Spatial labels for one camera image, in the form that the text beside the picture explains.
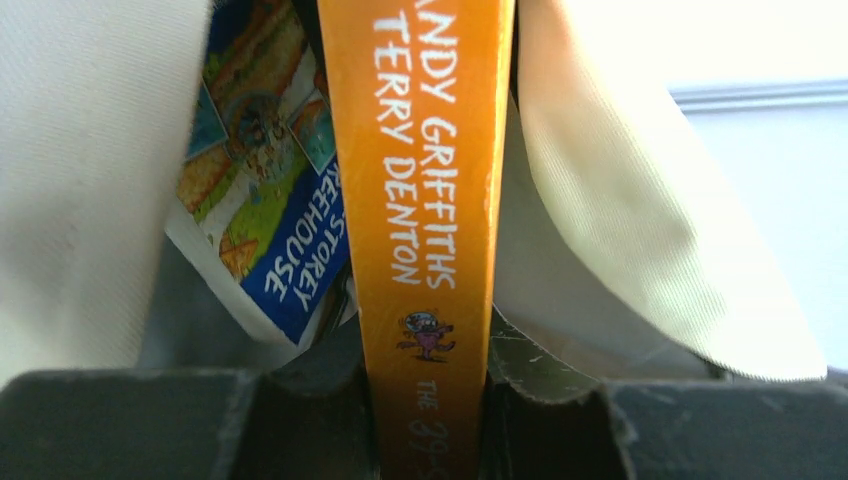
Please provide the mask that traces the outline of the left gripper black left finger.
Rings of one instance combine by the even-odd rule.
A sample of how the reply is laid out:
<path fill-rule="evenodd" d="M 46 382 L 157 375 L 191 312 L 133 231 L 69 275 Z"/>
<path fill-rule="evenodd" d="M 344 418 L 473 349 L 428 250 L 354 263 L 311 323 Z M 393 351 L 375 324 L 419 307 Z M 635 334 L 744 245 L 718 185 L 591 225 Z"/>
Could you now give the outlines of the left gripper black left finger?
<path fill-rule="evenodd" d="M 373 479 L 357 372 L 42 371 L 1 394 L 5 479 Z"/>

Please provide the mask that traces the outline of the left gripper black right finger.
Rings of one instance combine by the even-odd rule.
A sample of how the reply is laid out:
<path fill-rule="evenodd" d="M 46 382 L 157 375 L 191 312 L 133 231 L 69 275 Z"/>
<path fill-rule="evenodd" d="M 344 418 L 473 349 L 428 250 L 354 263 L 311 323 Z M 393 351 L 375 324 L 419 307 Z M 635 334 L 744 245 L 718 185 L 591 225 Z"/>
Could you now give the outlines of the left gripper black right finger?
<path fill-rule="evenodd" d="M 832 383 L 600 381 L 501 318 L 489 349 L 487 479 L 843 479 Z"/>

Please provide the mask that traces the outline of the beige canvas student bag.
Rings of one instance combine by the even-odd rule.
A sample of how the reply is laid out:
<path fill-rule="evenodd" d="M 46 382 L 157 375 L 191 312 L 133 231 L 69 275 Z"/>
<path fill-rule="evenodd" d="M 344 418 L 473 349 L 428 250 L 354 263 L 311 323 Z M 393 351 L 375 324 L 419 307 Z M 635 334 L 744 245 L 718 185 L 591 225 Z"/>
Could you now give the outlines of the beige canvas student bag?
<path fill-rule="evenodd" d="M 1 5 L 1 378 L 138 361 L 207 1 Z M 824 379 L 788 283 L 596 1 L 518 5 L 518 109 L 564 243 L 653 328 L 741 377 Z"/>

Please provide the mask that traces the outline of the blue 91-storey treehouse book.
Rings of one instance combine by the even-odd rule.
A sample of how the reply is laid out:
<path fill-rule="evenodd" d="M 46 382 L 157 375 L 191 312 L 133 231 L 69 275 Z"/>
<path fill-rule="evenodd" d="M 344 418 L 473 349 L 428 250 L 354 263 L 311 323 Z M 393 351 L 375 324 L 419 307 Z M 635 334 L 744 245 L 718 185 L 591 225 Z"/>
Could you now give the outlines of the blue 91-storey treehouse book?
<path fill-rule="evenodd" d="M 251 337 L 290 352 L 349 259 L 326 90 L 294 2 L 214 4 L 166 232 Z"/>

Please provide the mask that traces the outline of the orange treehouse book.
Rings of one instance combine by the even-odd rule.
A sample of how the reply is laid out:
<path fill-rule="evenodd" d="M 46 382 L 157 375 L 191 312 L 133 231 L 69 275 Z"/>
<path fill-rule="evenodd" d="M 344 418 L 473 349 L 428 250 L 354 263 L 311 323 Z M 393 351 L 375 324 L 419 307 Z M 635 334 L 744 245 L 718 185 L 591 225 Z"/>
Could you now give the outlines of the orange treehouse book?
<path fill-rule="evenodd" d="M 385 479 L 479 474 L 515 5 L 318 5 Z"/>

